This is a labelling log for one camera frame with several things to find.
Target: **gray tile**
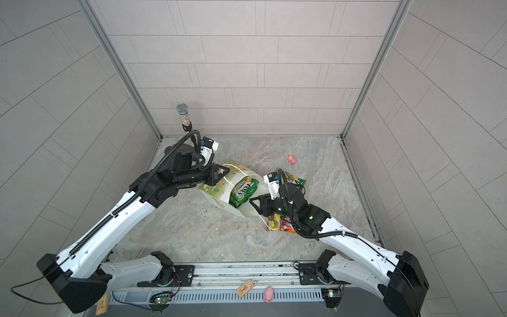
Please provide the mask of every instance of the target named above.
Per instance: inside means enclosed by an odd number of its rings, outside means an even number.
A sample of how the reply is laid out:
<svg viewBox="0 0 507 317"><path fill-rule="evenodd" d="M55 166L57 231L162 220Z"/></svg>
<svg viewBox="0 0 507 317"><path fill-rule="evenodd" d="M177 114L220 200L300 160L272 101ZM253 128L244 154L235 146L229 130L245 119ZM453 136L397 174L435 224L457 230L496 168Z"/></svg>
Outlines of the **gray tile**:
<svg viewBox="0 0 507 317"><path fill-rule="evenodd" d="M431 81L393 48L389 50L380 74L410 110L431 86Z"/></svg>
<svg viewBox="0 0 507 317"><path fill-rule="evenodd" d="M340 2L267 2L266 35L327 36L335 7L343 11L344 6Z"/></svg>
<svg viewBox="0 0 507 317"><path fill-rule="evenodd" d="M74 45L79 55L85 56L99 43L81 12L74 13L58 21L65 35Z"/></svg>
<svg viewBox="0 0 507 317"><path fill-rule="evenodd" d="M274 124L273 134L295 135L295 134L320 134L321 124Z"/></svg>
<svg viewBox="0 0 507 317"><path fill-rule="evenodd" d="M349 40L349 37L279 37L278 62L341 63ZM265 62L273 63L276 59Z"/></svg>
<svg viewBox="0 0 507 317"><path fill-rule="evenodd" d="M105 174L104 182L119 192L140 152L139 146L129 137Z"/></svg>
<svg viewBox="0 0 507 317"><path fill-rule="evenodd" d="M346 124L350 116L350 109L317 109L315 124Z"/></svg>
<svg viewBox="0 0 507 317"><path fill-rule="evenodd" d="M503 67L507 67L507 46L502 46L502 48L495 54L495 56L493 56L492 60L502 65Z"/></svg>
<svg viewBox="0 0 507 317"><path fill-rule="evenodd" d="M187 35L255 35L255 2L178 2Z"/></svg>
<svg viewBox="0 0 507 317"><path fill-rule="evenodd" d="M9 255L70 172L70 167L39 148L1 187L0 258Z"/></svg>
<svg viewBox="0 0 507 317"><path fill-rule="evenodd" d="M148 109L176 108L176 104L171 102L165 88L139 88L138 91Z"/></svg>
<svg viewBox="0 0 507 317"><path fill-rule="evenodd" d="M486 46L482 49L481 54L487 58L493 58L493 56L495 56L506 42L507 23L504 23L498 32L496 32L496 34L489 40L488 44L486 44Z"/></svg>
<svg viewBox="0 0 507 317"><path fill-rule="evenodd" d="M391 121L389 130L391 130L392 135L398 141L423 183L451 162L406 105L400 108Z"/></svg>
<svg viewBox="0 0 507 317"><path fill-rule="evenodd" d="M78 51L74 47L74 45L70 42L65 32L63 32L62 28L58 24L58 21L53 22L48 25L48 27L53 31L55 36L58 38L60 43L63 45L67 53L72 57L74 61L77 61L81 58L81 55L79 55Z"/></svg>
<svg viewBox="0 0 507 317"><path fill-rule="evenodd" d="M199 45L201 51L204 46L208 63L276 63L278 38L202 37L202 44L199 41Z"/></svg>
<svg viewBox="0 0 507 317"><path fill-rule="evenodd" d="M2 285L14 286L41 277L35 266L36 259L46 253L57 254L69 232L67 228L38 217L0 267ZM31 294L36 286L32 283L17 291ZM18 316L25 303L25 299L12 294L8 287L0 288L0 306L6 316Z"/></svg>
<svg viewBox="0 0 507 317"><path fill-rule="evenodd" d="M498 220L507 227L507 193L505 188L507 188L507 173L479 188L477 193L484 199Z"/></svg>
<svg viewBox="0 0 507 317"><path fill-rule="evenodd" d="M102 192L104 192L104 194L111 197L112 199L116 199L116 197L118 196L118 192L116 190L114 190L111 186L109 186L108 184L104 183L104 181L100 182L100 185L98 186L98 188Z"/></svg>
<svg viewBox="0 0 507 317"><path fill-rule="evenodd" d="M140 63L139 57L130 42L130 38L127 35L111 35L109 39L113 43L115 51L120 56L120 59L124 63Z"/></svg>
<svg viewBox="0 0 507 317"><path fill-rule="evenodd" d="M372 63L382 43L383 37L351 37L344 63Z"/></svg>
<svg viewBox="0 0 507 317"><path fill-rule="evenodd" d="M118 149L109 141L107 137L103 133L100 133L97 137L97 140L102 143L103 146L111 153L113 156L117 156Z"/></svg>
<svg viewBox="0 0 507 317"><path fill-rule="evenodd" d="M205 63L201 37L129 36L141 63Z"/></svg>
<svg viewBox="0 0 507 317"><path fill-rule="evenodd" d="M493 293L493 297L495 298L498 306L502 311L507 311L507 292Z"/></svg>
<svg viewBox="0 0 507 317"><path fill-rule="evenodd" d="M97 92L100 95L100 97L102 97L102 100L104 100L105 104L107 104L109 110L111 110L112 113L115 114L116 112L118 112L118 108L116 107L115 103L113 102L111 97L109 97L109 95L107 94L107 92L104 90L103 87L100 87L97 90Z"/></svg>
<svg viewBox="0 0 507 317"><path fill-rule="evenodd" d="M427 299L424 302L431 313L458 313L450 297Z"/></svg>
<svg viewBox="0 0 507 317"><path fill-rule="evenodd" d="M461 174L431 195L488 289L504 291L507 230Z"/></svg>
<svg viewBox="0 0 507 317"><path fill-rule="evenodd" d="M66 213L62 213L61 211L47 205L41 213L42 218L46 218L54 223L57 223L61 226L64 226L67 229L72 230L76 222L78 221L76 218L73 218Z"/></svg>
<svg viewBox="0 0 507 317"><path fill-rule="evenodd" d="M343 12L338 35L382 37L396 7L394 2L349 2Z"/></svg>
<svg viewBox="0 0 507 317"><path fill-rule="evenodd" d="M70 232L67 239L63 243L63 247L66 248L72 243L80 239L88 230L90 230L102 217L111 210L111 206L114 203L114 199L107 196L100 189L97 189L91 199L89 199L85 210L78 222L74 226L74 229Z"/></svg>
<svg viewBox="0 0 507 317"><path fill-rule="evenodd" d="M387 212L387 216L389 217L389 220L392 221L394 218L403 214L406 210L407 209L405 208L405 205L403 205L403 203L400 202L398 205L396 205L396 207Z"/></svg>
<svg viewBox="0 0 507 317"><path fill-rule="evenodd" d="M32 97L63 123L107 79L95 56L88 54L37 89Z"/></svg>
<svg viewBox="0 0 507 317"><path fill-rule="evenodd" d="M359 149L359 152L363 153L368 147L368 144L371 143L370 137L368 136L365 128L363 127L363 124L359 120L356 120L350 132L352 135L354 135L354 140L357 143L357 148Z"/></svg>
<svg viewBox="0 0 507 317"><path fill-rule="evenodd" d="M398 95L379 74L375 78L370 92L368 92L368 98L382 119L385 120L398 100Z"/></svg>
<svg viewBox="0 0 507 317"><path fill-rule="evenodd" d="M384 208L388 212L401 202L400 196L375 149L372 149L371 153L365 159L365 163L373 183L377 188L380 199L384 204Z"/></svg>
<svg viewBox="0 0 507 317"><path fill-rule="evenodd" d="M342 134L345 129L345 124L322 124L320 134Z"/></svg>
<svg viewBox="0 0 507 317"><path fill-rule="evenodd" d="M120 109L130 97L118 74L111 77L102 87L118 109Z"/></svg>
<svg viewBox="0 0 507 317"><path fill-rule="evenodd" d="M430 255L459 245L458 239L451 231L424 244Z"/></svg>
<svg viewBox="0 0 507 317"><path fill-rule="evenodd" d="M391 240L396 236L391 221L389 221L389 217L387 216L387 212L385 211L384 205L382 204L382 200L377 193L377 189L373 184L370 173L366 172L362 178L363 187L366 191L366 196L370 205L373 209L373 214L377 219L377 222L380 226L380 232L386 241Z"/></svg>
<svg viewBox="0 0 507 317"><path fill-rule="evenodd" d="M399 148L396 153L385 163L385 169L389 172L396 163L405 155L403 150Z"/></svg>
<svg viewBox="0 0 507 317"><path fill-rule="evenodd" d="M113 160L114 156L99 141L95 141L49 204L79 218Z"/></svg>
<svg viewBox="0 0 507 317"><path fill-rule="evenodd" d="M73 62L49 27L4 44L0 73L8 76L0 78L0 97L17 104Z"/></svg>
<svg viewBox="0 0 507 317"><path fill-rule="evenodd" d="M9 42L15 38L16 36L14 33L0 20L0 39L2 39L3 42Z"/></svg>
<svg viewBox="0 0 507 317"><path fill-rule="evenodd" d="M0 184L5 183L58 126L58 122L31 97L26 98L1 116Z"/></svg>
<svg viewBox="0 0 507 317"><path fill-rule="evenodd" d="M326 88L361 88L370 64L331 64L325 78Z"/></svg>
<svg viewBox="0 0 507 317"><path fill-rule="evenodd" d="M507 140L507 119L491 130L490 134L500 143Z"/></svg>
<svg viewBox="0 0 507 317"><path fill-rule="evenodd" d="M460 5L460 0L432 0L422 20L479 52L505 22L507 3L498 0L470 2L456 12Z"/></svg>
<svg viewBox="0 0 507 317"><path fill-rule="evenodd" d="M155 148L158 146L158 144L159 142L155 135L153 133L149 135L147 142L144 144L144 147L142 148L139 156L137 157L134 165L129 172L129 175L127 176L127 179L125 181L126 184L132 184L137 178L146 172L148 164L150 163L150 159L152 158Z"/></svg>
<svg viewBox="0 0 507 317"><path fill-rule="evenodd" d="M178 103L189 108L227 108L223 88L173 88Z"/></svg>
<svg viewBox="0 0 507 317"><path fill-rule="evenodd" d="M234 108L284 108L286 97L286 88L232 89Z"/></svg>
<svg viewBox="0 0 507 317"><path fill-rule="evenodd" d="M400 146L377 110L372 109L372 112L365 122L365 129L372 139L373 145L377 149L382 163L387 164Z"/></svg>
<svg viewBox="0 0 507 317"><path fill-rule="evenodd" d="M111 61L107 57L107 55L104 52L104 49L101 47L96 48L93 50L93 55L97 58L98 62L104 69L105 73L108 77L111 77L116 73L115 68L113 67L113 64L111 64Z"/></svg>
<svg viewBox="0 0 507 317"><path fill-rule="evenodd" d="M439 33L439 35L437 36L437 39L433 42L433 44L429 48L428 52L426 53L426 55L422 59L422 62L419 64L419 66L417 66L417 68L421 72L426 71L429 64L431 63L431 61L433 61L433 59L435 58L435 55L438 53L438 51L440 50L440 47L442 47L442 45L445 43L445 41L447 40L448 37L449 36L443 32Z"/></svg>
<svg viewBox="0 0 507 317"><path fill-rule="evenodd" d="M76 3L66 0L21 0L0 4L0 19L17 36L79 11Z"/></svg>
<svg viewBox="0 0 507 317"><path fill-rule="evenodd" d="M139 82L140 88L193 87L186 64L145 63L129 65Z"/></svg>
<svg viewBox="0 0 507 317"><path fill-rule="evenodd" d="M507 151L433 85L414 114L474 188L507 171Z"/></svg>
<svg viewBox="0 0 507 317"><path fill-rule="evenodd" d="M121 149L141 117L141 112L139 112L137 106L130 99L118 110L107 126L105 126L102 133L116 149Z"/></svg>
<svg viewBox="0 0 507 317"><path fill-rule="evenodd" d="M424 271L424 275L429 283L429 289L426 293L426 300L432 298L448 297L446 287L440 278L439 271L435 268L429 257L421 238L412 223L408 213L403 213L392 221L392 226L396 232L396 237L400 241L402 249L410 252L417 257L419 264Z"/></svg>
<svg viewBox="0 0 507 317"><path fill-rule="evenodd" d="M169 5L169 10L171 11L172 21L174 22L174 26L176 28L176 33L178 35L186 35L185 26L183 25L182 16L179 13L178 1L169 0L167 1Z"/></svg>
<svg viewBox="0 0 507 317"><path fill-rule="evenodd" d="M42 302L60 302L61 299L56 294L54 289L50 285L38 284L35 288L35 291L30 296L35 300L39 300ZM31 316L40 316L40 317L53 317L58 309L58 305L40 305L37 303L28 302L23 308L20 317L31 317Z"/></svg>
<svg viewBox="0 0 507 317"><path fill-rule="evenodd" d="M426 186L426 189L428 192L432 193L435 189L442 186L450 180L451 178L455 177L459 174L459 169L454 165L454 163L450 163L447 165L444 169L442 169L438 174L433 176L429 181L424 183Z"/></svg>
<svg viewBox="0 0 507 317"><path fill-rule="evenodd" d="M462 43L448 38L424 73L487 131L507 118L499 106L507 98L507 69Z"/></svg>
<svg viewBox="0 0 507 317"><path fill-rule="evenodd" d="M419 66L440 31L407 14L392 46L412 64Z"/></svg>
<svg viewBox="0 0 507 317"><path fill-rule="evenodd" d="M292 108L339 108L345 90L343 88L296 88Z"/></svg>
<svg viewBox="0 0 507 317"><path fill-rule="evenodd" d="M257 87L255 64L195 64L201 87Z"/></svg>
<svg viewBox="0 0 507 317"><path fill-rule="evenodd" d="M400 245L400 242L398 241L397 237L394 237L393 239L386 242L387 248L391 251L394 251L398 254L403 254L402 246Z"/></svg>
<svg viewBox="0 0 507 317"><path fill-rule="evenodd" d="M461 315L501 316L500 308L461 246L433 254L431 259Z"/></svg>
<svg viewBox="0 0 507 317"><path fill-rule="evenodd" d="M423 242L451 231L407 157L403 157L389 175Z"/></svg>
<svg viewBox="0 0 507 317"><path fill-rule="evenodd" d="M265 87L314 88L319 64L266 64Z"/></svg>
<svg viewBox="0 0 507 317"><path fill-rule="evenodd" d="M391 111L389 111L389 114L384 119L385 124L389 125L391 124L391 121L393 120L394 116L400 111L400 108L404 105L403 100L401 98L398 98L394 106L392 106Z"/></svg>
<svg viewBox="0 0 507 317"><path fill-rule="evenodd" d="M0 98L0 116L6 113L12 106Z"/></svg>
<svg viewBox="0 0 507 317"><path fill-rule="evenodd" d="M97 0L113 35L176 35L165 1Z"/></svg>
<svg viewBox="0 0 507 317"><path fill-rule="evenodd" d="M49 138L42 144L42 146L51 152L54 156L63 161L63 163L68 166L74 168L78 163L78 160L72 156L71 153L67 152L64 148L62 148L57 142L55 142L52 138Z"/></svg>
<svg viewBox="0 0 507 317"><path fill-rule="evenodd" d="M81 159L114 114L98 93L86 100L51 138L77 159Z"/></svg>

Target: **snack bag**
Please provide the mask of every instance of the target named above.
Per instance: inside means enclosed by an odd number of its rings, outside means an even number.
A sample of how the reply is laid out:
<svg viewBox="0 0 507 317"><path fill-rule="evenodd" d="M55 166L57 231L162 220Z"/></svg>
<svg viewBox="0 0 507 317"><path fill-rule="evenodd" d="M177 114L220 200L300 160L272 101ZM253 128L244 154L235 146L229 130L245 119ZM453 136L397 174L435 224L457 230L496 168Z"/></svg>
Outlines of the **snack bag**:
<svg viewBox="0 0 507 317"><path fill-rule="evenodd" d="M258 180L251 178L250 176L243 177L231 191L229 198L229 204L235 208L239 207L242 203L248 201L250 196L257 190Z"/></svg>

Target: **pink toy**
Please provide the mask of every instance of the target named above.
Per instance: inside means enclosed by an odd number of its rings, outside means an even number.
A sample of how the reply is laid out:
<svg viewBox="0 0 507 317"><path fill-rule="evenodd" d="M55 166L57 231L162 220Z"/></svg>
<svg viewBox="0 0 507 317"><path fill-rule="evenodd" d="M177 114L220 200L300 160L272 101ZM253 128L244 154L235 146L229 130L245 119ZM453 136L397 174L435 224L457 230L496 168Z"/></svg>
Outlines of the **pink toy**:
<svg viewBox="0 0 507 317"><path fill-rule="evenodd" d="M264 293L264 302L269 303L273 300L273 295L275 294L273 288L270 286L266 288L266 292Z"/></svg>
<svg viewBox="0 0 507 317"><path fill-rule="evenodd" d="M296 158L294 156L292 156L291 153L288 154L287 159L288 159L289 164L296 164L297 163Z"/></svg>

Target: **wooden block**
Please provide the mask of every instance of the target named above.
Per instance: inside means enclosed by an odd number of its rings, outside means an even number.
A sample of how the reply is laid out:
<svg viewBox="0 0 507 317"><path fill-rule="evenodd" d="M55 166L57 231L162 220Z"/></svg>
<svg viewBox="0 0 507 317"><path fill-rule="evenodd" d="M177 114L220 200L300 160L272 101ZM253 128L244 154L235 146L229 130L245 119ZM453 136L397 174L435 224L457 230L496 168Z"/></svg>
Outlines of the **wooden block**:
<svg viewBox="0 0 507 317"><path fill-rule="evenodd" d="M97 302L97 310L95 311L95 316L106 313L108 307L109 307L109 295L104 294L104 296L102 296Z"/></svg>
<svg viewBox="0 0 507 317"><path fill-rule="evenodd" d="M246 293L250 292L254 288L254 284L252 283L252 280L249 279L246 281L245 284L241 285L236 292L239 295L239 298L245 296Z"/></svg>

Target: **microphone mesh head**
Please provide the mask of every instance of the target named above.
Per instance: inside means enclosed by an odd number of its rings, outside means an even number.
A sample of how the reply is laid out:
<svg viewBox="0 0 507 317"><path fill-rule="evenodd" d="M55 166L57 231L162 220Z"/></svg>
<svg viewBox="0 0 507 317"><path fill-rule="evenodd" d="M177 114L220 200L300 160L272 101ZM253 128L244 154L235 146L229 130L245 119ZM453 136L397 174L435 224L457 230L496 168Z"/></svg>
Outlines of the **microphone mesh head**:
<svg viewBox="0 0 507 317"><path fill-rule="evenodd" d="M177 106L176 106L176 110L178 110L178 113L180 115L186 115L188 112L189 112L189 108L186 104L184 103L179 103Z"/></svg>

